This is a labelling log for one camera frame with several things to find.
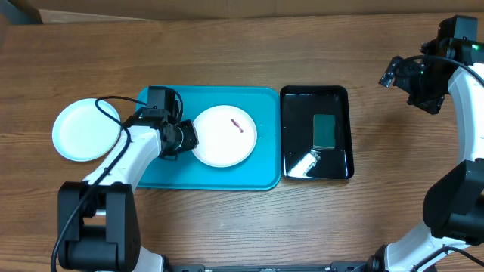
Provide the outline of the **white plate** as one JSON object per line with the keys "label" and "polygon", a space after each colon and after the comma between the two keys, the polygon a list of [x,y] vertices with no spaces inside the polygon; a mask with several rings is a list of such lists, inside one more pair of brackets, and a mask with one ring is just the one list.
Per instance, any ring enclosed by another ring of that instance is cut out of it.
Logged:
{"label": "white plate", "polygon": [[199,114],[193,124],[198,145],[192,153],[208,166],[227,168],[237,165],[249,157],[256,146],[256,124],[238,107],[210,107]]}

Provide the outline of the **green sponge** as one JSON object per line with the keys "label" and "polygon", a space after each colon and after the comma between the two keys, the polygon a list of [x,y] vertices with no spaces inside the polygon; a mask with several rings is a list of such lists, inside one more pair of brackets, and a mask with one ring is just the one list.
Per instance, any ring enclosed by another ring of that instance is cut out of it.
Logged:
{"label": "green sponge", "polygon": [[335,115],[315,114],[313,116],[313,148],[333,149],[335,140]]}

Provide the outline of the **teal plastic tray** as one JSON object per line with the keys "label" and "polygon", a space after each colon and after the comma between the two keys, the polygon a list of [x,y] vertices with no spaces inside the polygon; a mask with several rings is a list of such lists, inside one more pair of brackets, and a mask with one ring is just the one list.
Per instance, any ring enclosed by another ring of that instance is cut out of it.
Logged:
{"label": "teal plastic tray", "polygon": [[194,120],[210,107],[231,105],[244,110],[256,125],[253,152],[243,162],[215,168],[191,152],[176,161],[155,159],[138,186],[170,190],[270,190],[281,179],[279,94],[266,87],[170,85],[183,100],[183,118]]}

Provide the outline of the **light blue plate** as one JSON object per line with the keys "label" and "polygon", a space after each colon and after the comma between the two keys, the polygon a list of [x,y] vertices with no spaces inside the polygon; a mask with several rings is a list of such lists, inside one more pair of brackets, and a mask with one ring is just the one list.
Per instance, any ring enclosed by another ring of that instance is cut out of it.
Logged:
{"label": "light blue plate", "polygon": [[106,101],[78,100],[66,107],[52,128],[52,142],[64,158],[75,162],[97,159],[117,142],[120,117]]}

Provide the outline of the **black plastic tray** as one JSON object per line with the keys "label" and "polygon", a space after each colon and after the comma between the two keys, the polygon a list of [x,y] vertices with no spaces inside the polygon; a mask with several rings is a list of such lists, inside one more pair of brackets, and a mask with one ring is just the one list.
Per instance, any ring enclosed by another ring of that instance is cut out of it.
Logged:
{"label": "black plastic tray", "polygon": [[[280,105],[284,176],[350,179],[355,166],[347,90],[341,85],[287,85],[280,91]],[[335,115],[335,148],[313,148],[315,114]]]}

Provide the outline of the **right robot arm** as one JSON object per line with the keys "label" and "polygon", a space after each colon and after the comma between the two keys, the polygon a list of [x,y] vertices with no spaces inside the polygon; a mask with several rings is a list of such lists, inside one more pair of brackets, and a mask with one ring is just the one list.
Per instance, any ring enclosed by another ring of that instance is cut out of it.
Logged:
{"label": "right robot arm", "polygon": [[419,56],[394,57],[380,84],[408,92],[410,105],[437,114],[454,102],[458,164],[428,191],[423,220],[400,240],[381,246],[354,271],[434,271],[452,253],[483,243],[483,45],[445,38],[424,44]]}

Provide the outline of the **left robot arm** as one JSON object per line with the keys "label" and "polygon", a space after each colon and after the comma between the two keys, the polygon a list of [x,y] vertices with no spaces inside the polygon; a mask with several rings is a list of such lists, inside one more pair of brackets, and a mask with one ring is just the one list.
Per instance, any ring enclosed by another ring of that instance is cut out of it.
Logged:
{"label": "left robot arm", "polygon": [[166,260],[141,244],[134,192],[157,158],[196,147],[192,121],[140,118],[121,125],[118,144],[81,182],[57,195],[57,241],[51,269],[164,271]]}

